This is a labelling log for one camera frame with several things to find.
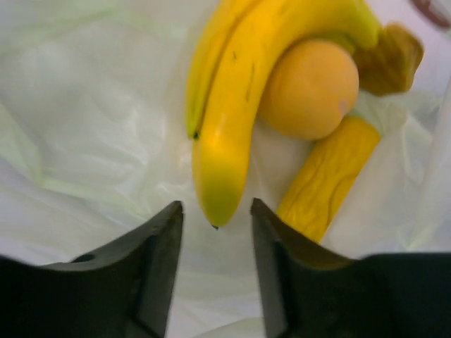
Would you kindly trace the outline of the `yellow fake banana bunch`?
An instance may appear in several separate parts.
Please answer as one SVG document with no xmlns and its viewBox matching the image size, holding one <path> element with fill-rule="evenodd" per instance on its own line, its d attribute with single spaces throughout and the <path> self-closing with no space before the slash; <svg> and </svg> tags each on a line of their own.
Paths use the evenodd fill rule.
<svg viewBox="0 0 451 338">
<path fill-rule="evenodd" d="M 293 44 L 317 37 L 350 52 L 364 89 L 378 96 L 407 91 L 424 56 L 417 37 L 382 25 L 365 1 L 221 1 L 194 49 L 185 95 L 194 188 L 211 225 L 226 225 L 240 204 L 274 65 Z"/>
</svg>

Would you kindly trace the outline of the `orange fake round fruit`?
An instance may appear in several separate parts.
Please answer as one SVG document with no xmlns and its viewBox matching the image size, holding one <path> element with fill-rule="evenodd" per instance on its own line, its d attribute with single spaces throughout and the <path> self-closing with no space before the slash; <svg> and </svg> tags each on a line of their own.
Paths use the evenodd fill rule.
<svg viewBox="0 0 451 338">
<path fill-rule="evenodd" d="M 329 135 L 357 102 L 359 73 L 350 53 L 324 39 L 290 48 L 274 66 L 261 98 L 261 119 L 305 140 Z"/>
</svg>

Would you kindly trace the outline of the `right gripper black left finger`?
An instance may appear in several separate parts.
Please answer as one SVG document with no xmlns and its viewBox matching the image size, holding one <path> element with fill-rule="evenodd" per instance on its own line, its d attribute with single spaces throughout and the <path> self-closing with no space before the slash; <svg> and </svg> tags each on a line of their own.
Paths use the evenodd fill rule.
<svg viewBox="0 0 451 338">
<path fill-rule="evenodd" d="M 164 337 L 183 206 L 67 263 L 1 258 L 2 337 Z"/>
</svg>

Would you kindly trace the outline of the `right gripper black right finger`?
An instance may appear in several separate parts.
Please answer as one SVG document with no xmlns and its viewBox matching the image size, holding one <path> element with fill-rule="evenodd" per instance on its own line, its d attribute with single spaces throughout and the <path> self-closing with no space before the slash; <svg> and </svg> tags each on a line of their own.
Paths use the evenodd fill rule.
<svg viewBox="0 0 451 338">
<path fill-rule="evenodd" d="M 251 207 L 267 337 L 449 337 L 450 255 L 338 255 Z"/>
</svg>

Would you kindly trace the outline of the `yellow fake corn piece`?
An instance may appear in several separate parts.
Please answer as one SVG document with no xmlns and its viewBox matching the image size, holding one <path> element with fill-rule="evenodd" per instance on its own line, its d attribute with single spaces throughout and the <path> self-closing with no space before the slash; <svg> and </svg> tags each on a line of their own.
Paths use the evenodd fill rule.
<svg viewBox="0 0 451 338">
<path fill-rule="evenodd" d="M 279 203 L 277 216 L 319 243 L 380 140 L 370 123 L 344 118 L 330 135 L 315 142 Z"/>
</svg>

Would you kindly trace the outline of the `light green plastic bag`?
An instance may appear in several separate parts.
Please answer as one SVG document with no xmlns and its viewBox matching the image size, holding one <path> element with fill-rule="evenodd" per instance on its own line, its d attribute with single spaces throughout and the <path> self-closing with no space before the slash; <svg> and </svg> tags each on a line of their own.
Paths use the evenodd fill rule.
<svg viewBox="0 0 451 338">
<path fill-rule="evenodd" d="M 184 86 L 214 1 L 1 2 L 1 252 L 69 261 L 184 206 L 169 337 L 263 337 L 249 214 L 281 200 L 311 145 L 258 122 L 230 223 L 192 185 Z M 450 34 L 409 1 L 371 1 L 424 43 L 410 92 L 361 94 L 382 141 L 324 244 L 351 257 L 450 250 Z"/>
</svg>

